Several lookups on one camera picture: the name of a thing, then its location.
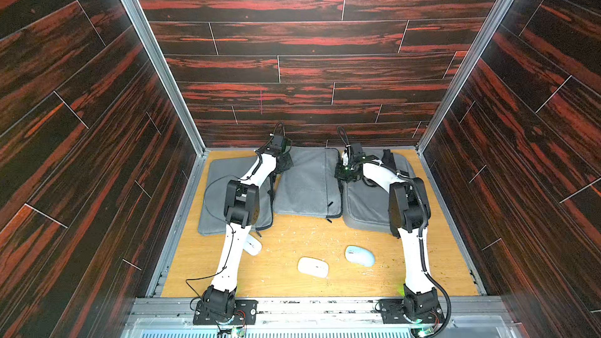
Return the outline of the aluminium corner post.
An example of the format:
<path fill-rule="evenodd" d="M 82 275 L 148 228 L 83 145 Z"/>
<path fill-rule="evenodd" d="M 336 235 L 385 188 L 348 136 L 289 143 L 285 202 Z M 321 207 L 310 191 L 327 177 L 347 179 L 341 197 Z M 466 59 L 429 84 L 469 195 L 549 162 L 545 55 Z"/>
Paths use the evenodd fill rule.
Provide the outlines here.
<path fill-rule="evenodd" d="M 429 142 L 434 137 L 435 132 L 444 120 L 444 116 L 450 110 L 453 102 L 460 93 L 466 80 L 469 78 L 471 71 L 479 61 L 482 53 L 485 51 L 488 43 L 491 41 L 494 33 L 501 24 L 503 18 L 510 9 L 514 0 L 496 0 L 485 22 L 482 25 L 474 43 L 471 45 L 466 57 L 464 58 L 460 68 L 457 70 L 452 82 L 447 90 L 440 106 L 436 110 L 430 125 L 425 131 L 424 136 L 419 140 L 416 146 L 417 153 L 422 156 Z"/>
<path fill-rule="evenodd" d="M 164 54 L 161 51 L 139 0 L 120 1 L 153 64 L 154 70 L 156 70 L 158 77 L 167 92 L 167 96 L 172 102 L 172 106 L 175 108 L 176 114 L 178 114 L 178 117 L 192 142 L 194 150 L 197 154 L 203 156 L 206 151 L 206 146 L 198 132 L 192 115 L 186 106 L 186 102 L 177 86 L 175 78 L 167 65 Z"/>

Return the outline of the left aluminium corner post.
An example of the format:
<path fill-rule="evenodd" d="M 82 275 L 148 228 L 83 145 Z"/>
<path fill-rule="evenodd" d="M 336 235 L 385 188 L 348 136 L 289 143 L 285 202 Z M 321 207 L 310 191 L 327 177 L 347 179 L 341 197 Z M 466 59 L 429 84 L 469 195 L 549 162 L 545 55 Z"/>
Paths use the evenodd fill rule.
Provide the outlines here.
<path fill-rule="evenodd" d="M 203 156 L 206 151 L 206 146 L 198 132 L 192 115 L 186 106 L 186 102 L 177 86 L 175 78 L 167 65 L 164 54 L 161 51 L 139 0 L 120 1 L 153 64 L 154 70 L 156 70 L 158 77 L 167 92 L 167 96 L 172 102 L 172 106 L 175 108 L 176 114 L 178 114 L 178 117 L 192 142 L 194 150 L 197 154 Z"/>

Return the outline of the grey laptop sleeve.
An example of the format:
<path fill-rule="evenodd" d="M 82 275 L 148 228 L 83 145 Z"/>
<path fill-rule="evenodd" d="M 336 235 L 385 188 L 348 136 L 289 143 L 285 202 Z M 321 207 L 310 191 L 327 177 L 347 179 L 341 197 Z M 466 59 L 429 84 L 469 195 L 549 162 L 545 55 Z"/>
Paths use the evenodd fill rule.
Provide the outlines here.
<path fill-rule="evenodd" d="M 342 192 L 335 178 L 340 153 L 335 148 L 293 147 L 293 167 L 283 172 L 275 191 L 278 214 L 339 218 Z"/>

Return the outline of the middle white mouse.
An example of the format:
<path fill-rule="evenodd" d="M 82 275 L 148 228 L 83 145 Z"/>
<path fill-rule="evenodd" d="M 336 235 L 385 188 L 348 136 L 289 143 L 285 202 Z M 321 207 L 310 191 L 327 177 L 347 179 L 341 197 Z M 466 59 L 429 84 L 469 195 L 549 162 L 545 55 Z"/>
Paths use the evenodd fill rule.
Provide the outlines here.
<path fill-rule="evenodd" d="M 325 279 L 329 274 L 330 267 L 325 261 L 302 257 L 297 263 L 297 270 L 305 275 Z"/>

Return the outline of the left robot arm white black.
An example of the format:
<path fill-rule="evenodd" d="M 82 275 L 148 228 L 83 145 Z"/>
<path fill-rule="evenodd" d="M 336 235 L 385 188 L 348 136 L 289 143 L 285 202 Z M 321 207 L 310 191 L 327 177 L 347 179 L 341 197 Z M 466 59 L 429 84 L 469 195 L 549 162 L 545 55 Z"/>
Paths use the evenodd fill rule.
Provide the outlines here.
<path fill-rule="evenodd" d="M 270 139 L 255 151 L 257 160 L 242 177 L 230 180 L 225 189 L 224 222 L 226 237 L 218 271 L 203 293 L 200 304 L 217 324 L 225 325 L 235 314 L 239 263 L 252 226 L 260 214 L 260 187 L 273 186 L 277 175 L 293 166 L 291 141 L 283 122 L 275 125 Z"/>

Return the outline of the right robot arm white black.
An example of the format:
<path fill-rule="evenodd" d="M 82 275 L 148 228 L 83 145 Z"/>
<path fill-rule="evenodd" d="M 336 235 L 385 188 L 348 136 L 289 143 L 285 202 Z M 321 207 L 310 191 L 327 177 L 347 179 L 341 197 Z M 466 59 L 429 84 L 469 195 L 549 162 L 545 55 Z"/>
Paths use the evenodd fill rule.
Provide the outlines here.
<path fill-rule="evenodd" d="M 402 313 L 412 324 L 429 324 L 413 330 L 413 336 L 436 336 L 449 324 L 452 305 L 446 290 L 430 274 L 427 256 L 427 226 L 431 217 L 424 181 L 397 168 L 390 150 L 382 158 L 366 154 L 360 143 L 352 143 L 343 127 L 336 128 L 344 143 L 344 154 L 335 170 L 343 182 L 369 180 L 389 195 L 391 234 L 402 240 L 405 283 Z"/>

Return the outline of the left grey laptop bag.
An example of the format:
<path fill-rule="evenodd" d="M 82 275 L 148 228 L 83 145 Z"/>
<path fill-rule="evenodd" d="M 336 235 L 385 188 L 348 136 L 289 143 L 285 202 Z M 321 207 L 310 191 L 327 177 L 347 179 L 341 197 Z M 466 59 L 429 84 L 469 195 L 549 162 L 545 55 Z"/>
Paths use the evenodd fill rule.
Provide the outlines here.
<path fill-rule="evenodd" d="M 208 170 L 208 187 L 203 197 L 198 233 L 202 236 L 225 234 L 224 206 L 226 186 L 234 177 L 244 176 L 257 160 L 256 156 L 221 159 L 213 161 Z M 253 230 L 262 231 L 273 223 L 270 181 L 266 179 L 260 188 L 260 215 Z"/>

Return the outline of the light blue mouse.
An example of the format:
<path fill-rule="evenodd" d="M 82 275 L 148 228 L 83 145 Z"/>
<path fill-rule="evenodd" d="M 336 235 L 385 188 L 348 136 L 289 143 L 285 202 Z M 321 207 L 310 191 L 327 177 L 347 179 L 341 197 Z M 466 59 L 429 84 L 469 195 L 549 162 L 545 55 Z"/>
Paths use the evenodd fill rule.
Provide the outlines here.
<path fill-rule="evenodd" d="M 375 256 L 369 250 L 358 246 L 347 246 L 344 252 L 347 261 L 371 268 L 375 264 Z"/>

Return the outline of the left white mouse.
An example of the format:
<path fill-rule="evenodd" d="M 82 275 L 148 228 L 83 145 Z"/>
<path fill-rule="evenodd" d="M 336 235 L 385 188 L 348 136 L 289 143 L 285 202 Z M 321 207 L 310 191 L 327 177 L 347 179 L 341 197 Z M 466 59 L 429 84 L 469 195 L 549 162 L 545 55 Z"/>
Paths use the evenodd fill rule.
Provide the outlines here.
<path fill-rule="evenodd" d="M 256 239 L 254 236 L 252 236 L 251 234 L 249 234 L 247 236 L 246 242 L 244 244 L 244 250 L 250 255 L 250 256 L 258 256 L 259 253 L 261 253 L 262 250 L 262 244 L 261 242 Z"/>

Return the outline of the grey bag with straps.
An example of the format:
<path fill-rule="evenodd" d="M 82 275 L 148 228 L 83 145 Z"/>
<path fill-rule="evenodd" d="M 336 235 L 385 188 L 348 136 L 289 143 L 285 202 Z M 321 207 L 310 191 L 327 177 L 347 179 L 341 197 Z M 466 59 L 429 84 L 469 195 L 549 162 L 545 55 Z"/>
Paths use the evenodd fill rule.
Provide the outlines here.
<path fill-rule="evenodd" d="M 369 187 L 363 181 L 344 183 L 344 223 L 354 229 L 391 235 L 389 193 L 380 186 Z"/>

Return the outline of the right aluminium corner post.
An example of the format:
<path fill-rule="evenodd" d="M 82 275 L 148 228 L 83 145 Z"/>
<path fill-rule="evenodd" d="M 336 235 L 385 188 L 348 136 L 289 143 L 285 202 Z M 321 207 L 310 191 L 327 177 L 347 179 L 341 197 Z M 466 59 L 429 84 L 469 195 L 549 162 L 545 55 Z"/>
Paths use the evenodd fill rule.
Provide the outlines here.
<path fill-rule="evenodd" d="M 419 140 L 416 146 L 417 153 L 422 156 L 429 142 L 434 137 L 435 132 L 444 120 L 444 116 L 450 110 L 453 102 L 460 93 L 466 80 L 469 78 L 471 71 L 479 61 L 482 53 L 485 51 L 488 43 L 491 41 L 494 33 L 501 24 L 503 18 L 510 9 L 514 0 L 496 0 L 485 22 L 482 25 L 474 43 L 471 45 L 466 57 L 464 58 L 460 68 L 457 70 L 452 82 L 447 90 L 440 106 L 436 110 L 430 125 L 425 131 L 424 136 Z"/>

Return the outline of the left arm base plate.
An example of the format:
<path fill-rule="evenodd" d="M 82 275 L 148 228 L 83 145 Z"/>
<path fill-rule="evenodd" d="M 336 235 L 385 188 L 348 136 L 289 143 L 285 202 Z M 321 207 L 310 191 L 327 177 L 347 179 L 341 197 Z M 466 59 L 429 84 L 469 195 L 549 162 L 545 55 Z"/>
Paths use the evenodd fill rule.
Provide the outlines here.
<path fill-rule="evenodd" d="M 254 325 L 257 309 L 257 300 L 236 299 L 233 313 L 227 317 L 211 311 L 201 300 L 198 300 L 194 311 L 193 325 Z"/>

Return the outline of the front aluminium rail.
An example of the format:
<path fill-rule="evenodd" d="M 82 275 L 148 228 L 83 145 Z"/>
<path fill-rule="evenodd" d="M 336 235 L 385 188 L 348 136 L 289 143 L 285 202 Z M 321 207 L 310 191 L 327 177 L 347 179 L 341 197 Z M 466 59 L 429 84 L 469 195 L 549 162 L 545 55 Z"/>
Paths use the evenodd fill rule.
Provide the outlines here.
<path fill-rule="evenodd" d="M 186 298 L 140 298 L 123 337 L 410 337 L 426 325 L 411 325 L 379 297 L 259 297 L 252 311 L 231 325 L 194 325 Z M 453 297 L 442 337 L 523 337 L 499 297 Z"/>

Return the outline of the white mouse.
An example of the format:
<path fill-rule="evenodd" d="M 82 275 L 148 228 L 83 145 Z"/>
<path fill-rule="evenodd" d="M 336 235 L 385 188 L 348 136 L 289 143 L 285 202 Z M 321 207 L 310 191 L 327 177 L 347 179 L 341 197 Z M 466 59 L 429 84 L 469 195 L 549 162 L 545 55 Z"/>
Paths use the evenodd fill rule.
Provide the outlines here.
<path fill-rule="evenodd" d="M 244 250 L 250 255 L 250 256 L 258 256 L 259 253 L 261 253 L 262 250 L 262 244 L 261 242 L 256 239 L 254 236 L 252 236 L 251 234 L 249 234 L 247 236 L 246 242 L 244 244 Z"/>
<path fill-rule="evenodd" d="M 325 261 L 302 257 L 297 263 L 297 270 L 305 275 L 325 279 L 329 274 L 330 267 Z"/>

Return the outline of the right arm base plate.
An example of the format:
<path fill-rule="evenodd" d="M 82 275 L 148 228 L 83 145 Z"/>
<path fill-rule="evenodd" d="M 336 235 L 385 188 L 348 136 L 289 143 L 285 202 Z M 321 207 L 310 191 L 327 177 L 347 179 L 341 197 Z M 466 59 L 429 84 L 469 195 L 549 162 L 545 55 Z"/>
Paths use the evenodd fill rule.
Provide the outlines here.
<path fill-rule="evenodd" d="M 439 303 L 404 299 L 381 299 L 378 308 L 385 324 L 439 324 L 444 315 Z"/>

